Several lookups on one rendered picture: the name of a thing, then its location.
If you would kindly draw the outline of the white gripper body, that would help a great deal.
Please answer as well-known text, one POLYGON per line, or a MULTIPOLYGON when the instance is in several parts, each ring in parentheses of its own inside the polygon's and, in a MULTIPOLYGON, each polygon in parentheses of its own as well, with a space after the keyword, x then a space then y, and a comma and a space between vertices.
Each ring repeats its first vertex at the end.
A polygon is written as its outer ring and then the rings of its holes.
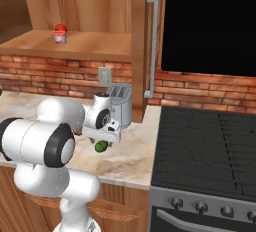
POLYGON ((112 143, 118 143, 121 140, 120 130, 115 130, 110 126, 105 126, 101 129, 84 127, 82 134, 90 139, 101 139, 112 143))

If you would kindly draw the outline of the green avocado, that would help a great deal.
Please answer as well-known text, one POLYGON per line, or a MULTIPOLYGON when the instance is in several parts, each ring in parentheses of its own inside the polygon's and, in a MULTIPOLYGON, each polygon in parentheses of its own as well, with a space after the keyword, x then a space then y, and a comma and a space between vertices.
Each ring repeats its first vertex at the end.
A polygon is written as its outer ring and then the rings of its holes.
POLYGON ((104 152, 108 148, 108 142, 100 140, 95 144, 95 151, 98 153, 104 152))

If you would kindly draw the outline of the wooden base cabinet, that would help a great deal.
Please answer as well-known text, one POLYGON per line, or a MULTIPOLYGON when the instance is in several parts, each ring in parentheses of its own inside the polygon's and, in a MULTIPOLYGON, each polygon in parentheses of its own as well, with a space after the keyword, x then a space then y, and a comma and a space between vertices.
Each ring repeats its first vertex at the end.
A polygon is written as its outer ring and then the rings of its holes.
MULTIPOLYGON (((61 222, 60 200, 21 192, 13 175, 0 167, 0 232, 52 232, 61 222)), ((148 232, 148 201, 148 190, 102 183, 89 211, 102 232, 148 232)))

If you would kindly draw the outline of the wooden cabinet door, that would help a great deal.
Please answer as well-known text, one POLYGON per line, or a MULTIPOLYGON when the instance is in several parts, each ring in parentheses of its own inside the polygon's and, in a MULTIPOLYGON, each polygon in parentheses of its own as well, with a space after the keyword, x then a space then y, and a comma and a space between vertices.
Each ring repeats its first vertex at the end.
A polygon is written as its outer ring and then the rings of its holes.
MULTIPOLYGON (((165 1, 158 2, 156 35, 156 67, 161 63, 165 1)), ((148 100, 151 70, 153 4, 147 0, 131 0, 131 54, 132 54, 132 121, 141 123, 148 100)))

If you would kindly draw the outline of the red-lidded jam jar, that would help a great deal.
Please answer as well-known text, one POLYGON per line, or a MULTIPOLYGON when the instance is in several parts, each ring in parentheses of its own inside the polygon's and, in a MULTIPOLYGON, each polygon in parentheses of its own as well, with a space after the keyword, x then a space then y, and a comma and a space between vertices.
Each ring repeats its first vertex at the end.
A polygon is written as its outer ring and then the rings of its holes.
POLYGON ((54 41, 57 44, 66 43, 67 27, 64 24, 57 24, 53 32, 54 41))

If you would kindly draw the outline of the silver toaster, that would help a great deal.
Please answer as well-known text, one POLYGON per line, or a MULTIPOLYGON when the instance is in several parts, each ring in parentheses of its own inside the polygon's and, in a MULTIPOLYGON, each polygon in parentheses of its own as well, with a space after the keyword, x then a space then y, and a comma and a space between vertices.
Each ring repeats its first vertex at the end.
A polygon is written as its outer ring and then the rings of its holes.
POLYGON ((129 83, 115 83, 108 89, 111 98, 111 117, 128 128, 132 121, 132 86, 129 83))

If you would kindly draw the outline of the black and silver stove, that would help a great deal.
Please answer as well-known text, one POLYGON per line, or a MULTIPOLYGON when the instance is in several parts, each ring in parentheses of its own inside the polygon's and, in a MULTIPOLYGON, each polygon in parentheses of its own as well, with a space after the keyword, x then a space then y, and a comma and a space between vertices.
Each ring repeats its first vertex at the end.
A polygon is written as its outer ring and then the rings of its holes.
POLYGON ((150 183, 148 232, 187 232, 156 215, 237 232, 256 232, 256 115, 161 108, 150 183), (170 200, 183 207, 175 210, 170 200), (203 201, 208 211, 199 214, 203 201), (229 206, 234 217, 221 214, 229 206))

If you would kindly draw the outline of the black range hood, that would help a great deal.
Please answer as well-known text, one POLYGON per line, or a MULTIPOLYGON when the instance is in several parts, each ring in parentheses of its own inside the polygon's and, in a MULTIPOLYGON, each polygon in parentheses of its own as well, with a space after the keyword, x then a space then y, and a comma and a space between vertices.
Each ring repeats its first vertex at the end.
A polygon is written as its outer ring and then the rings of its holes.
POLYGON ((256 77, 256 0, 166 0, 161 68, 256 77))

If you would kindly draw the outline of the white wall outlet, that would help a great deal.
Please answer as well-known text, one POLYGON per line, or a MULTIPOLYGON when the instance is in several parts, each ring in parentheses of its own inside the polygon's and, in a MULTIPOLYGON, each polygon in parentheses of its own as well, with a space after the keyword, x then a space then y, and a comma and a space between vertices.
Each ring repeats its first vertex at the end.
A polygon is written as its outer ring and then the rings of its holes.
POLYGON ((108 67, 99 67, 98 79, 101 87, 109 87, 112 83, 111 69, 108 67))

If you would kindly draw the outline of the wooden wall cabinet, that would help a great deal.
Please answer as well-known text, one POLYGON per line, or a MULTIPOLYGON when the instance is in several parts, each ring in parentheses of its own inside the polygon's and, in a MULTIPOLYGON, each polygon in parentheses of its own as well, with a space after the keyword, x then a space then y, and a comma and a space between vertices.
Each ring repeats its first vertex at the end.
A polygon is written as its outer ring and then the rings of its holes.
POLYGON ((26 0, 32 30, 0 45, 1 54, 132 62, 131 0, 26 0), (67 27, 57 44, 57 24, 67 27))

